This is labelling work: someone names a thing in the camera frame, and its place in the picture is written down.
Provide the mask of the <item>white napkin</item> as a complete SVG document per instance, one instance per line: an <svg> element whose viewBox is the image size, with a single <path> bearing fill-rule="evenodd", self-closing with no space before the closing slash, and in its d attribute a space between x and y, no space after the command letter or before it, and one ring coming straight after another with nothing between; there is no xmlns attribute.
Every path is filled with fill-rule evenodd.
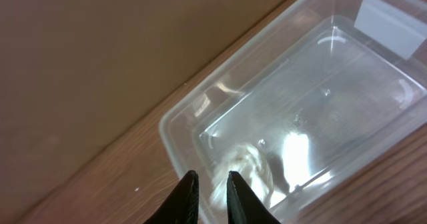
<svg viewBox="0 0 427 224"><path fill-rule="evenodd" d="M257 198L270 205L274 181L270 166L260 150L249 143L234 145L222 157L213 172L209 202L216 209L226 209L227 179L230 171L237 171L250 186Z"/></svg>

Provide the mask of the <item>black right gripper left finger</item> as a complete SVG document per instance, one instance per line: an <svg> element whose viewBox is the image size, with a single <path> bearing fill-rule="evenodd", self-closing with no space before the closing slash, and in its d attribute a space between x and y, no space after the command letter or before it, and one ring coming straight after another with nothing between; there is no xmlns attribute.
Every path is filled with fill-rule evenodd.
<svg viewBox="0 0 427 224"><path fill-rule="evenodd" d="M198 213L199 176L190 170L144 224L197 224Z"/></svg>

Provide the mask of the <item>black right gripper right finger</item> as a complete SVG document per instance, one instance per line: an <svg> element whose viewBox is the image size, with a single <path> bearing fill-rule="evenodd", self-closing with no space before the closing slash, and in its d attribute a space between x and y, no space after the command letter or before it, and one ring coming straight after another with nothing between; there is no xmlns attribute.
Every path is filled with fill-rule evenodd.
<svg viewBox="0 0 427 224"><path fill-rule="evenodd" d="M228 175L227 210L229 224L280 224L237 171Z"/></svg>

